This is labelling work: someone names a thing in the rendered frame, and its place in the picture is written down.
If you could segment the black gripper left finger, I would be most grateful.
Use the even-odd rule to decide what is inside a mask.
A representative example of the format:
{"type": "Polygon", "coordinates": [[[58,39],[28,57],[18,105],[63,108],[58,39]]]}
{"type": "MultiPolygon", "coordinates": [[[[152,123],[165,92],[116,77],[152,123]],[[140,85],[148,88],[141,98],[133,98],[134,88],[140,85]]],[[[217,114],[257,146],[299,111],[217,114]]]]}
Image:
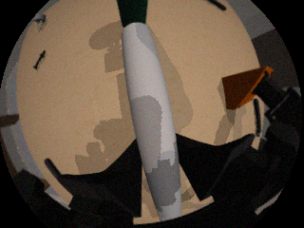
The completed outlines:
{"type": "Polygon", "coordinates": [[[141,217],[142,161],[137,138],[103,172],[60,175],[58,180],[72,195],[114,201],[125,212],[141,217]]]}

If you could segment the black rod with grey end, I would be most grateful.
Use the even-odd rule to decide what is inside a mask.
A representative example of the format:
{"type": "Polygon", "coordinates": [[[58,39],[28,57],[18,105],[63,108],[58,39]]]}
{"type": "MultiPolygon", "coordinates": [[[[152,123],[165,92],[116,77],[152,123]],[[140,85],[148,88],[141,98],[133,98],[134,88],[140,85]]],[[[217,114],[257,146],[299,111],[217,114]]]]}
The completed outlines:
{"type": "Polygon", "coordinates": [[[52,164],[52,161],[50,161],[49,159],[48,160],[45,159],[45,164],[46,164],[46,167],[48,167],[48,171],[50,171],[50,174],[52,174],[52,176],[54,176],[54,179],[57,179],[58,176],[61,175],[60,171],[57,171],[57,167],[54,167],[54,164],[52,164]]]}
{"type": "Polygon", "coordinates": [[[216,1],[216,0],[206,0],[206,1],[210,1],[210,3],[216,4],[216,7],[221,8],[223,10],[227,9],[227,8],[225,8],[225,5],[218,3],[218,1],[216,1]]]}
{"type": "Polygon", "coordinates": [[[262,136],[262,129],[261,129],[261,117],[259,117],[259,99],[254,99],[254,107],[255,107],[255,113],[257,118],[257,124],[256,124],[256,136],[262,136]]]}

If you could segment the dark green post with cap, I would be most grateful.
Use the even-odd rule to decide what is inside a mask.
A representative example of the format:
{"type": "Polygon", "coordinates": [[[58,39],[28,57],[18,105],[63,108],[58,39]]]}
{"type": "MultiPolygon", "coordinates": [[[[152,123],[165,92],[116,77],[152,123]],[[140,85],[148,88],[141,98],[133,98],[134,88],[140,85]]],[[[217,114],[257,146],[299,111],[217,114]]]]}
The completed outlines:
{"type": "Polygon", "coordinates": [[[145,23],[148,0],[118,0],[122,27],[132,23],[145,23]]]}

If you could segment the grey metal pipe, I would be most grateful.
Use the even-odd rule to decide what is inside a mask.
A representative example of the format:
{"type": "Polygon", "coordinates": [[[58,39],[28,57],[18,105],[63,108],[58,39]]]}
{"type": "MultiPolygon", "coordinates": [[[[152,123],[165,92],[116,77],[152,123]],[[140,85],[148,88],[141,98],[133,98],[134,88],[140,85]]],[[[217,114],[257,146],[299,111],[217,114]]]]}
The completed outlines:
{"type": "Polygon", "coordinates": [[[152,31],[132,23],[122,31],[126,94],[142,166],[160,221],[181,217],[181,178],[170,99],[152,31]]]}

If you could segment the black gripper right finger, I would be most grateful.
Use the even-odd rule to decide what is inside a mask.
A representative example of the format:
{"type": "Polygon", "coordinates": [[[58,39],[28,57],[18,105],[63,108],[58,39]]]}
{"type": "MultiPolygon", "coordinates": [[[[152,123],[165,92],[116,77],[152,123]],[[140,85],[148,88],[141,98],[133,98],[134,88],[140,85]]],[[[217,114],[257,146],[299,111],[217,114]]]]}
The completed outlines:
{"type": "Polygon", "coordinates": [[[254,144],[254,134],[246,134],[239,140],[222,145],[212,145],[190,140],[189,137],[176,134],[179,164],[186,178],[193,186],[199,201],[212,197],[210,191],[225,172],[228,163],[254,144]]]}

